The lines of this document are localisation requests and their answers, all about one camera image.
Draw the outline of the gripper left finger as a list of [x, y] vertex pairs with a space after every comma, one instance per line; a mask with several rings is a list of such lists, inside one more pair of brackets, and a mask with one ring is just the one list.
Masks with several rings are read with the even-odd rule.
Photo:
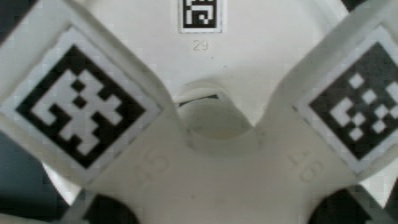
[[140, 224], [128, 206], [108, 196], [81, 191], [58, 224]]

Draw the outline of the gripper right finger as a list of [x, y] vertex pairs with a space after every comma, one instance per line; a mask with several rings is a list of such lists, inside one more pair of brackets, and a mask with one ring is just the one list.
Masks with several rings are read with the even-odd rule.
[[398, 224], [398, 190], [380, 205], [366, 188], [350, 186], [321, 200], [307, 224]]

